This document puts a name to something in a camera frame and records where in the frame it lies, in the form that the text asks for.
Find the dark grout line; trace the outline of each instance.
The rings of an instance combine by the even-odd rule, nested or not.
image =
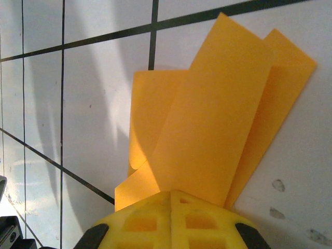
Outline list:
[[[69,175],[71,178],[77,180],[79,183],[83,184],[84,186],[86,186],[87,188],[89,188],[90,190],[92,190],[93,192],[95,192],[97,195],[99,195],[100,197],[104,198],[106,201],[114,204],[114,198],[113,197],[109,196],[108,194],[104,193],[103,191],[101,191],[100,189],[96,188],[92,184],[88,183],[86,180],[83,180],[81,177],[79,177],[78,175],[74,174],[73,172],[71,172],[70,170],[66,169],[65,167],[62,167],[60,164],[58,164],[55,161],[53,161],[52,159],[48,158],[44,154],[40,153],[35,148],[31,147],[30,145],[26,144],[25,142],[23,142],[22,140],[18,139],[14,135],[10,134],[8,131],[5,131],[2,128],[0,128],[0,131],[2,131],[7,136],[9,136],[12,139],[14,139],[16,142],[24,145],[26,148],[28,148],[29,150],[31,150],[35,154],[39,155],[40,157],[42,157],[43,159],[45,159],[46,161],[48,161],[49,163],[51,163],[53,166],[55,166],[59,170],[62,170],[64,173],[66,173],[67,175]]]
[[[15,209],[16,213],[18,214],[18,216],[21,218],[21,220],[23,221],[23,223],[25,224],[25,238],[26,238],[26,229],[29,229],[30,233],[33,235],[33,237],[35,237],[35,240],[41,245],[43,246],[43,244],[40,242],[40,240],[38,239],[38,237],[36,236],[36,234],[32,231],[31,227],[27,224],[26,220],[23,219],[22,215],[20,214],[20,212],[16,209],[16,207],[14,206],[14,204],[12,203],[11,200],[9,200],[7,198],[7,200],[9,201],[9,203],[12,205],[12,207]]]
[[[158,22],[158,5],[159,5],[159,0],[153,0],[152,15],[151,15],[149,64],[148,64],[149,70],[155,69],[156,40],[157,40],[157,30],[155,28],[155,24]]]
[[[284,5],[300,3],[305,1],[311,1],[311,0],[283,0],[283,1],[251,0],[247,2],[206,10],[198,13],[193,13],[182,17],[163,20],[156,23],[156,29],[163,30],[187,24],[214,20],[219,16],[221,12],[227,16],[234,16],[234,15],[255,12],[259,10],[270,9],[274,7],[280,7]]]
[[[107,40],[124,38],[124,37],[132,36],[132,35],[139,35],[139,34],[143,34],[143,33],[152,32],[153,30],[158,31],[158,30],[169,29],[172,27],[178,27],[178,26],[182,26],[182,25],[213,20],[213,19],[216,19],[221,12],[228,16],[234,16],[234,15],[255,12],[255,11],[259,11],[259,10],[270,9],[270,8],[274,8],[274,7],[280,7],[280,6],[285,6],[285,5],[295,4],[295,3],[300,3],[300,2],[306,2],[306,1],[312,1],[312,0],[282,0],[282,1],[251,0],[251,1],[247,1],[247,2],[228,5],[228,6],[224,6],[224,7],[220,7],[220,8],[215,8],[215,9],[206,10],[206,11],[202,11],[202,12],[198,12],[198,13],[193,13],[193,14],[189,14],[189,15],[185,15],[185,16],[181,16],[181,17],[176,17],[176,18],[172,18],[172,19],[159,21],[159,22],[154,23],[153,25],[150,23],[150,24],[146,24],[146,25],[142,25],[142,26],[132,27],[132,28],[126,29],[126,30],[116,31],[116,32],[112,32],[112,33],[108,33],[108,34],[104,34],[104,35],[100,35],[100,36],[96,36],[96,37],[91,37],[91,38],[87,38],[87,39],[83,39],[83,40],[74,41],[72,43],[62,44],[62,45],[55,46],[55,47],[50,47],[50,48],[46,48],[46,49],[36,50],[33,52],[29,52],[29,53],[19,54],[16,56],[0,59],[0,62],[36,56],[39,54],[60,51],[63,49],[76,48],[76,47],[85,46],[85,45],[89,45],[89,44],[105,42]]]
[[[23,0],[22,4],[22,54],[24,54],[24,18],[23,18]],[[22,91],[23,91],[23,141],[25,143],[25,91],[24,91],[24,57],[22,59]],[[24,220],[26,221],[26,163],[25,163],[25,147],[23,149],[23,158],[24,158]]]
[[[65,21],[65,0],[62,1],[62,39],[61,45],[64,45],[64,21]],[[64,87],[64,49],[61,50],[61,114],[60,114],[60,249],[63,242],[63,87]]]

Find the folded paper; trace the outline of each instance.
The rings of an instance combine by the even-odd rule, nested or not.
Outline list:
[[[221,14],[188,70],[135,73],[115,209],[174,189],[230,208],[314,67],[277,30],[261,40]]]

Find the black object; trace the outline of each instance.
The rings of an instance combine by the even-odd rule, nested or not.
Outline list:
[[[243,223],[235,224],[248,249],[271,249],[260,233],[253,227]]]
[[[0,249],[37,249],[34,239],[24,239],[16,216],[0,217]]]
[[[7,184],[7,178],[0,175],[0,202],[1,202],[2,196],[4,195],[6,184]]]
[[[99,224],[87,230],[82,238],[77,242],[74,249],[98,249],[108,231],[107,224]],[[42,247],[40,249],[55,249],[51,247]]]

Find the yellow paper sheet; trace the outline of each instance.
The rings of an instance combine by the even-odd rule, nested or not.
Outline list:
[[[134,151],[141,156],[130,164],[138,170],[116,188],[116,203],[121,202],[116,210],[146,198],[147,192],[171,189],[222,206],[272,63],[262,40],[220,15],[179,84],[160,134],[152,136],[157,144],[151,156],[136,131]],[[158,114],[155,118],[162,120]],[[139,167],[144,160],[146,166]],[[152,190],[135,188],[147,181],[153,182]]]
[[[316,66],[310,57],[277,30],[273,30],[264,43],[273,50],[275,62],[225,202],[228,209],[255,171]]]

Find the white tile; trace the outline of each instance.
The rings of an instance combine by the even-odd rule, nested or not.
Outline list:
[[[159,0],[158,21],[245,1],[246,0]]]
[[[4,134],[5,195],[24,217],[24,146]]]
[[[61,51],[24,59],[25,142],[60,164]]]
[[[26,222],[42,244],[60,247],[60,170],[25,150]]]
[[[113,212],[113,204],[63,174],[62,248],[74,248],[86,230]]]
[[[1,57],[22,54],[22,2],[0,1]]]
[[[61,45],[62,0],[23,1],[24,53]]]
[[[238,210],[270,229],[265,234],[273,234],[273,238],[269,236],[272,248],[326,248],[307,238],[311,228],[332,239],[332,29],[326,25],[332,2],[319,3],[309,1],[233,17],[260,37],[278,28],[317,62],[236,203]],[[285,192],[272,187],[276,179],[283,181]],[[285,215],[283,225],[270,216],[271,206]],[[285,234],[288,239],[276,239]]]
[[[151,23],[152,0],[71,0],[65,7],[65,42]]]
[[[18,215],[15,208],[10,204],[6,196],[3,196],[0,202],[0,217],[1,216],[16,216],[19,219],[22,235],[25,238],[25,223]]]
[[[2,102],[3,128],[23,140],[22,59],[2,62]]]
[[[26,229],[26,238],[34,239],[36,241],[37,248],[41,248],[42,245],[39,244],[39,242],[36,240],[36,238],[33,236],[33,234],[30,232],[28,228]]]
[[[146,70],[150,34],[65,51],[63,163],[114,196],[127,178],[133,73]]]
[[[155,70],[188,69],[214,22],[157,31]]]

